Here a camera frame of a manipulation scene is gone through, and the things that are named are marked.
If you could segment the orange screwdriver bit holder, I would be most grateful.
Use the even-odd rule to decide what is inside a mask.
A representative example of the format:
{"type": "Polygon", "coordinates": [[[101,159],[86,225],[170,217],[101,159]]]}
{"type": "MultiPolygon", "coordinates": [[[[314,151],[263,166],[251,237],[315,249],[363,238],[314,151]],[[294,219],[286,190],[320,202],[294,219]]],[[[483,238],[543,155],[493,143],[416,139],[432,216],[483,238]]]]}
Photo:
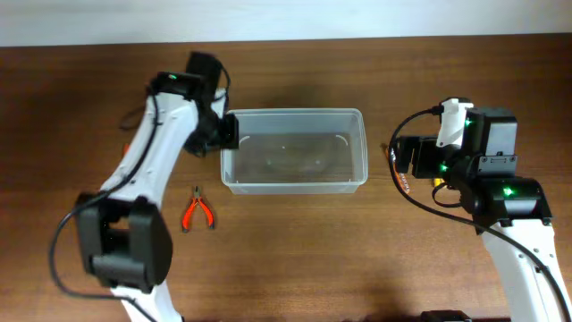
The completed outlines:
{"type": "Polygon", "coordinates": [[[393,163],[393,166],[392,166],[393,171],[395,172],[395,174],[397,176],[397,180],[398,180],[400,188],[402,190],[404,190],[406,194],[409,194],[410,193],[410,186],[408,185],[408,181],[406,179],[406,176],[397,171],[397,160],[396,160],[394,152],[385,143],[383,143],[381,145],[381,147],[383,149],[383,152],[384,152],[387,160],[392,161],[392,163],[393,163]]]}

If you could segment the clear box coloured plugs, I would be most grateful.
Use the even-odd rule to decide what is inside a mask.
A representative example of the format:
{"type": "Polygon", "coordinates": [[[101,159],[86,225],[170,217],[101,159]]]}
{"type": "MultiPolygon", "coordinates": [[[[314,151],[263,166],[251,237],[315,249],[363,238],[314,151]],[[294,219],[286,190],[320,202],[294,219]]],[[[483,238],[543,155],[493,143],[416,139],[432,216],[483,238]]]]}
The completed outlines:
{"type": "Polygon", "coordinates": [[[442,178],[434,178],[433,179],[433,187],[437,187],[443,183],[445,183],[445,181],[442,178]]]}

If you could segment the clear plastic container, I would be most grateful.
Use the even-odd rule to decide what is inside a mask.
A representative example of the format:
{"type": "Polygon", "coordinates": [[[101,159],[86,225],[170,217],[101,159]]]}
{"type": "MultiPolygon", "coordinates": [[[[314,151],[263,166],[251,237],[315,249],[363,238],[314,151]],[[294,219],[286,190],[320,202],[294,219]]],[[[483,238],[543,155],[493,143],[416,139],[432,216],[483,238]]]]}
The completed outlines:
{"type": "Polygon", "coordinates": [[[366,127],[356,108],[232,110],[239,147],[221,152],[235,195],[348,194],[368,179],[366,127]]]}

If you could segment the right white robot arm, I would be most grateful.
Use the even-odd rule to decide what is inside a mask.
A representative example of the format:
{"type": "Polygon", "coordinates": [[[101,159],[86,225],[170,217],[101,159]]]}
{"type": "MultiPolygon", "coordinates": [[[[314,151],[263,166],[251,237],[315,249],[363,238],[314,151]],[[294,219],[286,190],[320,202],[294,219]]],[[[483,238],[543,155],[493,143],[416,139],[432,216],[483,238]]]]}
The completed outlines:
{"type": "Polygon", "coordinates": [[[552,213],[541,184],[516,174],[517,118],[506,108],[476,107],[450,97],[425,109],[435,115],[435,136],[391,135],[388,162],[399,193],[400,175],[441,179],[458,191],[454,205],[431,208],[407,200],[434,215],[470,225],[492,258],[513,321],[569,321],[571,300],[555,250],[552,213]],[[469,218],[450,214],[463,208],[469,218]]]}

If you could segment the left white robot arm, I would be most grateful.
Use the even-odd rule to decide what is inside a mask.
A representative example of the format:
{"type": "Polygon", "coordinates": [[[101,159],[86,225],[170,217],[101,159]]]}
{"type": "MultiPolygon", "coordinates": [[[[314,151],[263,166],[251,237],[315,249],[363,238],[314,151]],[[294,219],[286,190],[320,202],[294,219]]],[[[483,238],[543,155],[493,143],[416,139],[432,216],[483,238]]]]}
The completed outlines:
{"type": "Polygon", "coordinates": [[[228,112],[228,72],[215,56],[193,52],[183,72],[159,72],[147,85],[139,128],[113,174],[96,193],[79,195],[70,217],[87,274],[109,289],[132,321],[181,321],[166,277],[172,237],[161,215],[179,154],[196,157],[239,146],[228,112]]]}

